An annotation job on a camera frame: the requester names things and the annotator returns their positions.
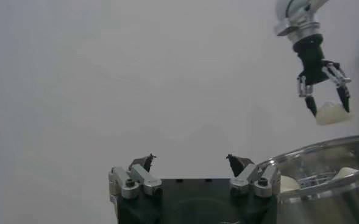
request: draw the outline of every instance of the screw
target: screw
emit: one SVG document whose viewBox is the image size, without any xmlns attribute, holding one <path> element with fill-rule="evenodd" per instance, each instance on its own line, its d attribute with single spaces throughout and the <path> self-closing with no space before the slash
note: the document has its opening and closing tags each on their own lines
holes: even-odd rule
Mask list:
<svg viewBox="0 0 359 224">
<path fill-rule="evenodd" d="M 260 186 L 262 186 L 262 187 L 266 187 L 266 186 L 268 185 L 268 181 L 267 181 L 266 178 L 261 177 L 261 178 L 259 178 L 259 180 L 258 180 L 258 184 L 259 184 Z"/>
<path fill-rule="evenodd" d="M 127 186 L 127 187 L 134 187 L 134 185 L 135 185 L 135 182 L 132 179 L 127 179 L 125 181 L 125 186 Z"/>
</svg>

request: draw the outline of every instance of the white backdrop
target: white backdrop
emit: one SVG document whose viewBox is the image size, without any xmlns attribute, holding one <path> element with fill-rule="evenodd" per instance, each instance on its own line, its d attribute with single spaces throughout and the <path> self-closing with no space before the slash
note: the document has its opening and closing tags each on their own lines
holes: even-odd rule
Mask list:
<svg viewBox="0 0 359 224">
<path fill-rule="evenodd" d="M 354 118 L 328 127 L 297 96 L 274 3 L 0 0 L 0 223 L 115 223 L 107 172 L 151 152 L 158 177 L 230 177 L 228 153 L 359 134 L 359 1 L 319 12 L 353 80 Z"/>
</svg>

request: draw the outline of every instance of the white object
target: white object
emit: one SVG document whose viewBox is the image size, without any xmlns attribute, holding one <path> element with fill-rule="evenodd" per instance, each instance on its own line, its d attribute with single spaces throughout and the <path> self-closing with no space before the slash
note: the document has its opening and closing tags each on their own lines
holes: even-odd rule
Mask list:
<svg viewBox="0 0 359 224">
<path fill-rule="evenodd" d="M 359 170 L 356 170 L 356 169 L 353 169 L 350 167 L 343 167 L 342 169 L 340 169 L 339 173 L 336 174 L 336 176 L 332 178 L 332 180 L 344 178 L 344 177 L 346 177 L 348 175 L 352 175 L 353 173 L 358 172 L 358 171 Z"/>
<path fill-rule="evenodd" d="M 300 189 L 299 183 L 287 176 L 281 176 L 281 193 Z"/>
<path fill-rule="evenodd" d="M 318 125 L 335 124 L 342 121 L 347 121 L 352 118 L 341 103 L 326 102 L 316 114 L 316 123 Z"/>
</svg>

